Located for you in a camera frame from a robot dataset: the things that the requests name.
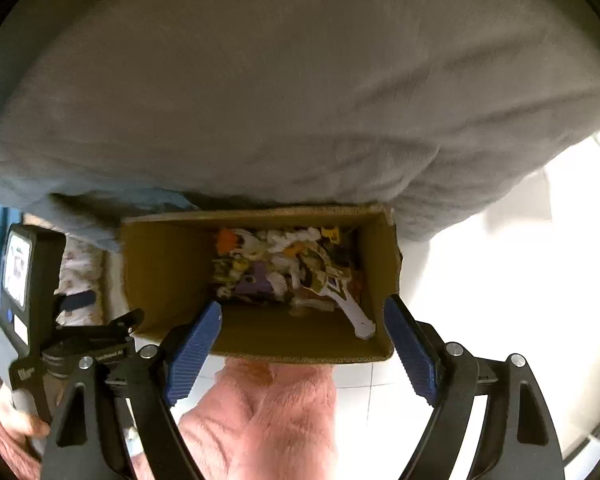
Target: purple toy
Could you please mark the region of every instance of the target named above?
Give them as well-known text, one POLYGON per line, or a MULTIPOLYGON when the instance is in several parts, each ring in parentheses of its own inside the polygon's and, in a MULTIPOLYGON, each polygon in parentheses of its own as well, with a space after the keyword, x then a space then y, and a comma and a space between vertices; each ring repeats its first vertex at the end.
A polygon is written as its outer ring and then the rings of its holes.
POLYGON ((267 279, 267 266, 264 262, 253 262, 234 288, 235 294, 252 296, 254 294, 271 294, 273 289, 267 279))

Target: cardboard box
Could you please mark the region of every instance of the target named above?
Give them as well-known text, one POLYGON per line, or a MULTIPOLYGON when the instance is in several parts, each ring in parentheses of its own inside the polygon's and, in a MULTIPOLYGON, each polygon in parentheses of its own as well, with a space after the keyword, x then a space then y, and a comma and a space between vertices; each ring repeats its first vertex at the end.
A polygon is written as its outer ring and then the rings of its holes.
POLYGON ((382 361, 394 348, 382 322, 384 300, 398 291, 400 251, 392 213, 383 206, 288 207, 269 210, 199 211, 127 219, 122 225, 124 286, 130 308, 144 310, 138 331, 161 340, 191 321, 213 299, 209 283, 221 227, 273 229, 355 226, 365 288, 361 307, 376 322, 369 340, 354 335, 343 311, 293 317, 288 308, 224 306, 214 354, 287 363, 382 361))

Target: person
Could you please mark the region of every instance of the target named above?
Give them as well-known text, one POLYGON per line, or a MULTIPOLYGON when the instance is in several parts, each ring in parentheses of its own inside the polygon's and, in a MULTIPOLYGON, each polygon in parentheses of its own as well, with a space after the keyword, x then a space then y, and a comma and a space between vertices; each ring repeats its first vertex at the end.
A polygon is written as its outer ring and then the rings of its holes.
MULTIPOLYGON (((227 358, 214 386, 185 413, 180 434, 206 480, 330 480, 336 465, 336 389, 331 365, 268 364, 227 358)), ((26 438, 49 426, 18 412, 0 387, 0 455, 20 480, 37 480, 40 462, 26 438)), ((144 454, 138 480, 154 478, 144 454)))

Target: person's hand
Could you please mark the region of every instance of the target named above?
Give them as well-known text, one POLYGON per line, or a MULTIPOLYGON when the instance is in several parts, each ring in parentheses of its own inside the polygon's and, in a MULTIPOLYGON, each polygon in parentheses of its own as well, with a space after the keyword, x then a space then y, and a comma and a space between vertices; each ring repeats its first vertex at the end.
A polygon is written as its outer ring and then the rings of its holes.
POLYGON ((9 436, 23 446, 27 437, 45 437, 49 425, 30 413, 19 412, 13 406, 11 391, 4 384, 0 387, 0 423, 9 436))

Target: gray fabric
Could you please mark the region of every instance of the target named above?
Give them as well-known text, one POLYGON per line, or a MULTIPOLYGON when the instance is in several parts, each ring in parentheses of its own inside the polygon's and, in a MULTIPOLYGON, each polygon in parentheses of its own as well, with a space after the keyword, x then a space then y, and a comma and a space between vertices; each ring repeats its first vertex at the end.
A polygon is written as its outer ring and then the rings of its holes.
MULTIPOLYGON (((49 20, 50 0, 26 4, 10 18, 49 20)), ((10 73, 0 202, 101 246, 143 189, 386 202, 401 235, 426 238, 600 129, 600 22, 583 0, 74 7, 10 73)))

